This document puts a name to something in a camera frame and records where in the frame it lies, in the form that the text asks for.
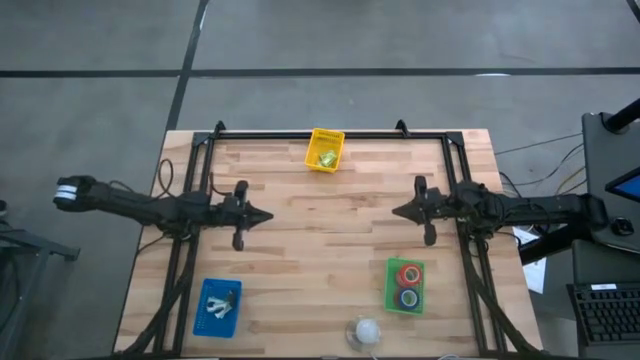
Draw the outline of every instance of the monitor screen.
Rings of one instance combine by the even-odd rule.
[[[608,183],[606,190],[610,193],[640,202],[640,168]]]

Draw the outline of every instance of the wooden tabletop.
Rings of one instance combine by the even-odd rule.
[[[488,131],[461,131],[473,180],[501,191]],[[173,194],[182,190],[192,135],[192,131],[171,131],[165,139],[161,158],[174,163]],[[440,142],[347,139],[335,174],[305,167],[307,145],[306,140],[216,141],[215,186],[231,191],[237,181],[247,180],[248,199],[275,218],[245,233],[242,252],[231,247],[233,229],[202,231],[182,354],[362,356],[347,345],[345,326],[365,315],[377,319],[381,327],[376,356],[477,355],[454,222],[437,221],[437,243],[427,248],[422,227],[391,214],[392,208],[413,197],[415,175],[426,176],[429,186],[448,192]],[[456,173],[461,179],[459,166]],[[168,177],[168,169],[163,174]],[[158,192],[156,184],[154,193]],[[141,246],[159,235],[156,228],[145,228]],[[115,350],[131,344],[157,310],[170,247],[170,240],[162,240],[138,256]],[[424,262],[423,316],[383,310],[389,257]],[[500,305],[527,340],[540,348],[513,239],[497,235],[490,241],[489,257]],[[192,334],[205,278],[242,281],[239,320],[232,339]],[[167,344],[173,338],[175,308]],[[491,340],[486,309],[483,318]]]

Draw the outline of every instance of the blue plastic bin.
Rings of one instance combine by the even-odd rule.
[[[222,319],[218,319],[213,313],[207,312],[207,299],[215,296],[218,299],[225,299],[229,291],[235,291],[236,304]],[[238,323],[238,313],[240,312],[240,299],[242,297],[242,281],[204,279],[202,290],[200,291],[200,302],[196,312],[196,321],[193,324],[193,335],[215,336],[221,338],[232,338]]]

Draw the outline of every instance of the black keyboard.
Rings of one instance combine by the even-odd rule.
[[[640,344],[640,283],[567,285],[588,345]]]

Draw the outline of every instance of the yellow plastic bin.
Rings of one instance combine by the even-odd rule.
[[[307,148],[307,156],[304,163],[311,169],[316,171],[324,171],[334,173],[338,170],[340,158],[342,157],[342,145],[344,144],[344,133],[327,129],[313,129],[311,140]],[[338,156],[331,164],[331,167],[318,165],[320,155],[326,154],[333,150]]]

